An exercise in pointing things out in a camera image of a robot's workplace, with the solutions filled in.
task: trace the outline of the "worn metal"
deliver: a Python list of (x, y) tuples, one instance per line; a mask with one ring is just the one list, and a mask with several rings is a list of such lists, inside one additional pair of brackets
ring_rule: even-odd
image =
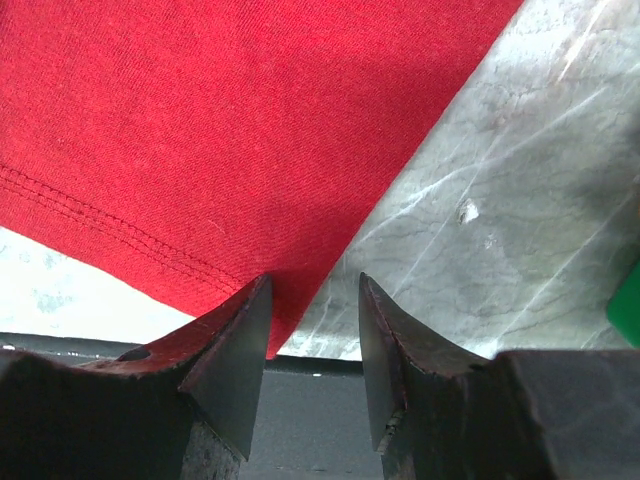
[(640, 478), (638, 351), (523, 350), (487, 362), (364, 274), (360, 329), (385, 478)]
[[(67, 365), (115, 359), (137, 346), (0, 333), (0, 350), (6, 345)], [(381, 480), (362, 374), (361, 362), (282, 355), (267, 360), (251, 459), (240, 465), (239, 480)]]
[(270, 323), (259, 277), (116, 360), (70, 367), (0, 351), (0, 478), (237, 478)]

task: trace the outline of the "green object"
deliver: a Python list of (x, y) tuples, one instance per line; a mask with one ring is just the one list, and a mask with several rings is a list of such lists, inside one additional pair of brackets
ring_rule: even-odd
[(640, 263), (607, 307), (607, 318), (634, 347), (640, 347)]

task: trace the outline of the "marble surface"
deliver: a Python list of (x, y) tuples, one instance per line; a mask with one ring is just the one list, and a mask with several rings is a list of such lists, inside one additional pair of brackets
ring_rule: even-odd
[[(640, 257), (639, 175), (640, 4), (525, 1), (281, 353), (360, 358), (363, 270), (483, 356), (625, 347), (604, 312)], [(141, 343), (189, 320), (6, 229), (0, 305), (0, 331)]]

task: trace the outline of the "red fabric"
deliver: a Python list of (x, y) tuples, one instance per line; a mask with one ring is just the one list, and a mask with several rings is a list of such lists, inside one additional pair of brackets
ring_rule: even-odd
[(274, 355), (520, 3), (2, 2), (0, 224)]

